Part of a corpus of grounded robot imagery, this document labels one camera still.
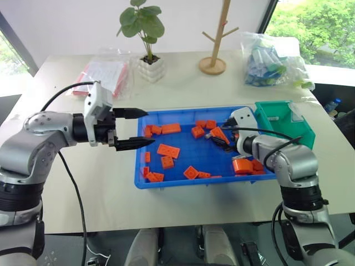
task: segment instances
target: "blue plastic tray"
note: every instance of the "blue plastic tray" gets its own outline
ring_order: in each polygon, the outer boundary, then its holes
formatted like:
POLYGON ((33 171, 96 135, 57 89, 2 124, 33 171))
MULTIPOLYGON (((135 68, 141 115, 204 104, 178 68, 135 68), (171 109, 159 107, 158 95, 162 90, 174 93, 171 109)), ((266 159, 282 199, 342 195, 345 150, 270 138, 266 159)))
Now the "blue plastic tray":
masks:
MULTIPOLYGON (((154 143, 137 150, 134 178, 136 187, 143 189, 275 179, 275 174, 266 168, 264 168, 265 175, 236 177, 231 158, 238 155, 237 153, 226 153, 211 140, 206 140, 204 137, 195 139, 191 134, 191 128, 195 126, 196 120, 216 120, 217 125, 220 126, 228 119, 234 110, 242 107, 244 106, 155 111, 149 112, 148 116, 139 118, 138 136, 144 136, 146 125, 161 126, 164 124, 180 123, 181 132, 159 136, 153 135, 155 139, 154 143), (174 160, 175 166, 171 169, 163 170, 161 166, 161 155, 156 153, 161 143, 180 148, 179 157, 174 160), (144 160, 144 155, 147 151, 151 153, 150 163, 145 163, 144 160), (190 165, 198 171, 208 172, 211 173, 212 176, 222 177, 188 180, 183 173, 190 165), (148 179, 143 177, 143 167, 145 166, 149 166, 151 172, 163 173, 164 181, 150 183, 148 179)), ((224 133, 228 138, 231 136, 231 132, 229 131, 224 131, 224 133)))

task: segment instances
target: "potted plant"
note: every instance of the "potted plant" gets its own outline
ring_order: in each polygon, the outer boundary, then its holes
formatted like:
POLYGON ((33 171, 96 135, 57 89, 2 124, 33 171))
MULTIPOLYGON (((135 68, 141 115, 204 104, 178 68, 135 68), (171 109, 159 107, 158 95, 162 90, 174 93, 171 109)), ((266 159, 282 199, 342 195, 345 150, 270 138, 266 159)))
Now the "potted plant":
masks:
POLYGON ((158 15, 161 10, 157 6, 141 7, 146 0, 130 0, 133 7, 127 8, 120 16, 120 32, 128 38, 138 35, 144 44, 146 56, 139 60, 138 71, 143 78, 150 82, 156 82, 164 76, 164 61, 153 54, 152 44, 163 36, 164 26, 158 15))

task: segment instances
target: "wooden coat rack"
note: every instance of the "wooden coat rack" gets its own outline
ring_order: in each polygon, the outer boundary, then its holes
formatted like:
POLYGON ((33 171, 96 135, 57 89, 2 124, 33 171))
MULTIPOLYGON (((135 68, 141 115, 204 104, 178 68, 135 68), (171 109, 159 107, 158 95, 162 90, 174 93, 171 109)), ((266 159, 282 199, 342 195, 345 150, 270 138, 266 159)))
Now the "wooden coat rack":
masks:
POLYGON ((206 57, 204 59, 201 59, 201 61, 199 63, 199 68, 203 73, 206 73, 209 75, 219 75, 226 70, 226 63, 222 59, 217 58, 218 52, 220 49, 220 45, 221 45, 221 39, 239 29, 239 27, 236 27, 236 28, 230 30, 229 32, 226 32, 223 34, 224 26, 228 22, 227 21, 227 14, 228 14, 230 2, 231 2, 231 0, 224 0, 224 2, 223 2, 222 13, 221 13, 220 22, 218 25, 216 39, 212 38, 207 33, 202 32, 202 34, 204 36, 206 36, 207 38, 209 38, 211 41, 213 41, 215 43, 215 45, 213 47, 212 57, 206 57))

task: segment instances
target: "wooden stand base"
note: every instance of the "wooden stand base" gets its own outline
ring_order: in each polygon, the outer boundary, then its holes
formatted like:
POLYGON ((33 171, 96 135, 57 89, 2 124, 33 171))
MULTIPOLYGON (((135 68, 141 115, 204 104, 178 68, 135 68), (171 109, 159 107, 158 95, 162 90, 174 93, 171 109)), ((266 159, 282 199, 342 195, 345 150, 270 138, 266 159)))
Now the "wooden stand base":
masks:
POLYGON ((211 60, 212 57, 206 57, 201 59, 199 62, 199 68, 203 73, 209 75, 219 75, 226 70, 227 65, 223 60, 217 58, 216 64, 214 66, 211 66, 211 60))

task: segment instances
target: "white flower pot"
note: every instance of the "white flower pot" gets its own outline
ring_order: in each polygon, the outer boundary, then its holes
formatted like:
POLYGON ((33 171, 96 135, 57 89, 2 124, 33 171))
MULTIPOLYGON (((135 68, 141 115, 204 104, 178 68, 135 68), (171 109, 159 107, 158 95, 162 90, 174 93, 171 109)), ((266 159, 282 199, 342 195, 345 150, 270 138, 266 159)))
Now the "white flower pot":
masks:
POLYGON ((157 82, 165 75, 165 63, 162 58, 159 58, 158 61, 152 63, 152 65, 144 62, 139 59, 138 61, 138 72, 143 79, 154 83, 157 82))

